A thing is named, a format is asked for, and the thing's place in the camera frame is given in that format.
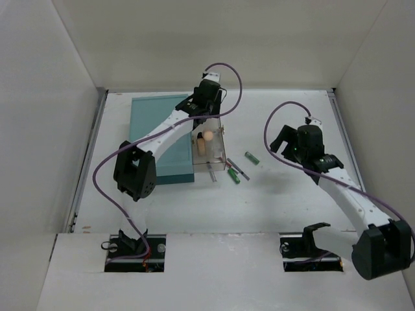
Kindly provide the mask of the peach makeup sponge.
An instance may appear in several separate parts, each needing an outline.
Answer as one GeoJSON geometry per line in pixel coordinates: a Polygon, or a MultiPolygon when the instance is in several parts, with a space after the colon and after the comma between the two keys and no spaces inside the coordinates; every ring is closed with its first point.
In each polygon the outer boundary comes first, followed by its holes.
{"type": "Polygon", "coordinates": [[[202,137],[205,141],[212,141],[214,138],[214,133],[212,131],[206,130],[202,132],[202,137]]]}

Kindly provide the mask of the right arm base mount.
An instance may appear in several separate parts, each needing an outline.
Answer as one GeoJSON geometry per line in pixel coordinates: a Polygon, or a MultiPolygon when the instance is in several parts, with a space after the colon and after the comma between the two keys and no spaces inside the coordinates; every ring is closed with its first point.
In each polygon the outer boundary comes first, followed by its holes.
{"type": "Polygon", "coordinates": [[[317,248],[313,233],[330,227],[325,222],[306,226],[302,232],[280,233],[279,252],[284,272],[343,272],[342,259],[327,250],[317,248]]]}

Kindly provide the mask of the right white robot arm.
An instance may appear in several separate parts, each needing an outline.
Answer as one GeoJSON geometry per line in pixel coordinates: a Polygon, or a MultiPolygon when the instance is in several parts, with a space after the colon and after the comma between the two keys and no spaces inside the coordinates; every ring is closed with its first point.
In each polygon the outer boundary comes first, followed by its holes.
{"type": "Polygon", "coordinates": [[[376,279],[412,263],[412,230],[404,220],[393,220],[378,209],[373,201],[350,179],[343,163],[325,152],[322,131],[316,125],[297,129],[285,125],[270,150],[276,153],[282,143],[283,157],[289,165],[297,163],[311,179],[340,207],[356,230],[348,238],[328,223],[309,225],[303,230],[301,249],[308,256],[321,251],[339,255],[354,265],[366,280],[376,279]]]}

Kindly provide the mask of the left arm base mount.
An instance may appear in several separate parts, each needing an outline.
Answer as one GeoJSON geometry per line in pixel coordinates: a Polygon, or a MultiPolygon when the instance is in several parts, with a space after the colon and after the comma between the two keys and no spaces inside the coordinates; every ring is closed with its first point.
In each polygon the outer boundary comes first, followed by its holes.
{"type": "Polygon", "coordinates": [[[167,237],[143,233],[135,239],[121,229],[101,244],[106,252],[104,271],[107,273],[161,273],[165,270],[167,237]]]}

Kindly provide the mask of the teal makeup organizer box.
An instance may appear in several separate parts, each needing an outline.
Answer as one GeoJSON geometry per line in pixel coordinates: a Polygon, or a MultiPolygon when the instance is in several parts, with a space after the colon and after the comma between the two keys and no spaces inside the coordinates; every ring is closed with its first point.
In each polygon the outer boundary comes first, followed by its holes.
{"type": "MultiPolygon", "coordinates": [[[[136,141],[154,130],[186,94],[137,97],[132,100],[129,141],[136,141]]],[[[191,134],[181,137],[156,162],[158,185],[192,183],[195,181],[191,134]]]]}

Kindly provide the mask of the beige foundation pump bottle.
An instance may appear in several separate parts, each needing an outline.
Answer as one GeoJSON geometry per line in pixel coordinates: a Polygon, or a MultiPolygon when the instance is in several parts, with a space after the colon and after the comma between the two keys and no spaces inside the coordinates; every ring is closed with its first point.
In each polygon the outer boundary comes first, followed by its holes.
{"type": "Polygon", "coordinates": [[[206,141],[202,135],[202,132],[197,134],[196,149],[200,157],[204,157],[206,155],[206,141]]]}

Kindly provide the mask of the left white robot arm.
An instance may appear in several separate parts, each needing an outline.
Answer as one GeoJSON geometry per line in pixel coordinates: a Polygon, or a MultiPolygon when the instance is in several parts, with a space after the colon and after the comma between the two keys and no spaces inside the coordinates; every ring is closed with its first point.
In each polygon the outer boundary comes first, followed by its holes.
{"type": "Polygon", "coordinates": [[[138,146],[120,152],[113,178],[117,189],[133,201],[146,198],[156,186],[156,163],[181,137],[203,124],[208,116],[220,113],[221,86],[219,76],[208,74],[193,94],[176,105],[172,113],[138,146]]]}

